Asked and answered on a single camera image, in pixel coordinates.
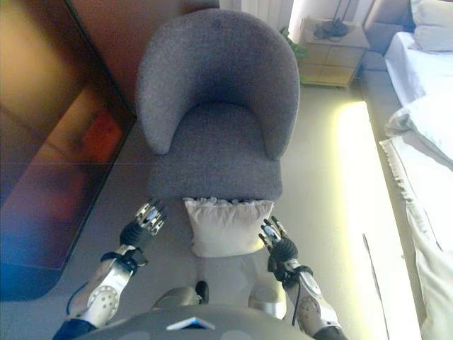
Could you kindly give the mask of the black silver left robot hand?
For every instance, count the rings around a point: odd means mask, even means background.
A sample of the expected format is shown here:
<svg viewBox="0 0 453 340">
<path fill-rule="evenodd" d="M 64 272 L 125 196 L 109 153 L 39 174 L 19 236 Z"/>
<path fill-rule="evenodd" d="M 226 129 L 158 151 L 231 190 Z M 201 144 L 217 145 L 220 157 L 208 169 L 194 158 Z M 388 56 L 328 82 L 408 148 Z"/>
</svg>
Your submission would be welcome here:
<svg viewBox="0 0 453 340">
<path fill-rule="evenodd" d="M 120 234 L 120 244 L 143 249 L 157 236 L 164 225 L 164 204 L 151 198 L 137 211 L 134 219 Z"/>
</svg>

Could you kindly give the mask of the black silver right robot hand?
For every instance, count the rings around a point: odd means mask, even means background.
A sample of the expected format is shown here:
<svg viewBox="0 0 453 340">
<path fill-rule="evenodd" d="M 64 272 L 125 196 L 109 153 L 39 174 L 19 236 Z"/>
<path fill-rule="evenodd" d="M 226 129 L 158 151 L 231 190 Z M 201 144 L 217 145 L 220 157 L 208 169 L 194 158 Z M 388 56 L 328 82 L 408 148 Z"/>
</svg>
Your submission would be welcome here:
<svg viewBox="0 0 453 340">
<path fill-rule="evenodd" d="M 291 275 L 300 267 L 298 249 L 275 216 L 264 219 L 258 235 L 268 250 L 268 271 L 276 276 Z"/>
</svg>

